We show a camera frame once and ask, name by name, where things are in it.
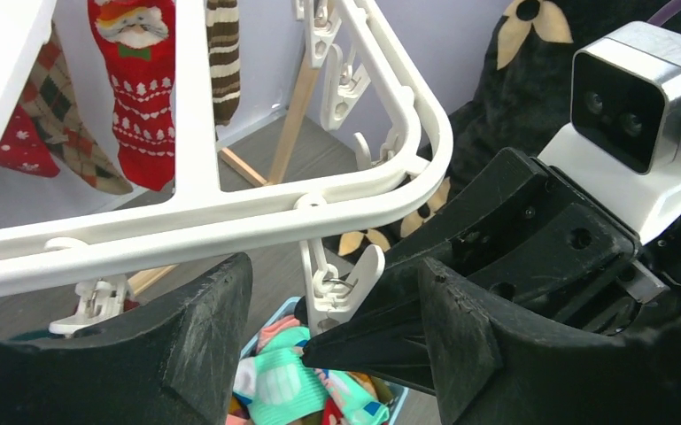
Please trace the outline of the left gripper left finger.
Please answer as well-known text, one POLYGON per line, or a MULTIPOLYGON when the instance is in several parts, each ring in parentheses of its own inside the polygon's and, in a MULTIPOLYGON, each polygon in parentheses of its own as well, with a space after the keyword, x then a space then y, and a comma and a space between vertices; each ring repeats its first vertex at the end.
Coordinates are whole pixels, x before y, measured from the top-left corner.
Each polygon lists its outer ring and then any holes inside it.
POLYGON ((76 337, 0 341, 0 424, 222 424, 251 295, 239 252, 76 337))

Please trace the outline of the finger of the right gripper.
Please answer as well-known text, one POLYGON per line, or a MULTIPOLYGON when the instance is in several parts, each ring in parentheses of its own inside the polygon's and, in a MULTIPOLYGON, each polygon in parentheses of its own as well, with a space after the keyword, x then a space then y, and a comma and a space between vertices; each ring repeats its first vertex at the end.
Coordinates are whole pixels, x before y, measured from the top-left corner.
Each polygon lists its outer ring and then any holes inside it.
POLYGON ((307 367, 361 372, 420 392, 434 383, 419 305, 393 305, 353 317, 312 337, 307 367))

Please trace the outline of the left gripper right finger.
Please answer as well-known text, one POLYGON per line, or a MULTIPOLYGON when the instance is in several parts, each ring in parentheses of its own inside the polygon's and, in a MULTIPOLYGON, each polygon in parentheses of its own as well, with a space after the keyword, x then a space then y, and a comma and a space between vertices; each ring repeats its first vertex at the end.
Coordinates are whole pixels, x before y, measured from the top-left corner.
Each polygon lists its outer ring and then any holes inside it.
POLYGON ((422 324, 444 424, 681 424, 681 318, 601 336, 551 321, 435 259, 422 324))

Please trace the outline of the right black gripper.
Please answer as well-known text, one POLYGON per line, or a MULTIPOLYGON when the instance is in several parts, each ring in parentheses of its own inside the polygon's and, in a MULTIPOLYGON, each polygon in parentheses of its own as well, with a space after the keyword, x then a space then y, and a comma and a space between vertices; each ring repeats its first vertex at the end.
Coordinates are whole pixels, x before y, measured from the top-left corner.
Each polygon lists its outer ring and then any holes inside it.
POLYGON ((418 266, 433 258, 548 320, 600 335, 658 327, 669 296, 629 292, 642 276, 635 231, 553 166, 505 149, 458 195, 394 245, 375 286, 375 327, 422 332, 418 266))

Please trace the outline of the white hanger clip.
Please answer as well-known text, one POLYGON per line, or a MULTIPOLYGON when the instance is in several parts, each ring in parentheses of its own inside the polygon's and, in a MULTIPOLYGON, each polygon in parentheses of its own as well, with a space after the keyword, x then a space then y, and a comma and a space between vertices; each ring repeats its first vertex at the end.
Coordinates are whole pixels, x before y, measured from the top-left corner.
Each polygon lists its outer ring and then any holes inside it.
POLYGON ((369 245, 352 271, 345 277, 325 256, 319 239, 299 243, 306 288, 307 326, 311 336, 318 336, 346 323, 383 274, 385 257, 382 249, 369 245))

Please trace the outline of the white plastic sock hanger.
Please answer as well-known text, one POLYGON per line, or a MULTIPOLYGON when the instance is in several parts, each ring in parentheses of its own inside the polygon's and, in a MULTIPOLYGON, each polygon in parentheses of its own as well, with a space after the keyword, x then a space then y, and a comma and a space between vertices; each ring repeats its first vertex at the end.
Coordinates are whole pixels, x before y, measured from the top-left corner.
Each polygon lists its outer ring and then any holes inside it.
POLYGON ((205 7, 176 11, 175 192, 162 204, 0 229, 0 297, 107 275, 372 228, 422 205, 444 178, 444 109, 373 1, 338 1, 393 128, 392 158, 365 171, 221 189, 205 7))

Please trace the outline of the mint green blue sock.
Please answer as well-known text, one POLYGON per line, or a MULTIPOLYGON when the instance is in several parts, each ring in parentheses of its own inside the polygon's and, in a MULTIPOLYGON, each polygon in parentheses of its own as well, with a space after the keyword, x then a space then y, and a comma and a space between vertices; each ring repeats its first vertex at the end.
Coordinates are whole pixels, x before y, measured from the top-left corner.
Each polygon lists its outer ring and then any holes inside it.
POLYGON ((389 407, 351 374, 306 367, 303 348, 310 338, 303 326, 271 336, 255 355, 241 359, 233 395, 256 424, 291 424, 324 413, 325 424, 385 424, 389 407))

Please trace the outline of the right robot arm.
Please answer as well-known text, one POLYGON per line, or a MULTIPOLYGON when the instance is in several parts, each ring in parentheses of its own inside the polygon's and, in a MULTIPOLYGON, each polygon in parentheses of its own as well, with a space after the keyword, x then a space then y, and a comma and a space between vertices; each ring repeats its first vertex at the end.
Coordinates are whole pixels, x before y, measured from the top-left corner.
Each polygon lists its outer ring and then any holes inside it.
POLYGON ((681 314, 681 217, 642 243, 565 173, 513 149, 387 259, 358 312, 310 340, 306 365, 477 388, 514 366, 511 352, 545 370, 566 353, 579 369, 593 344, 681 314))

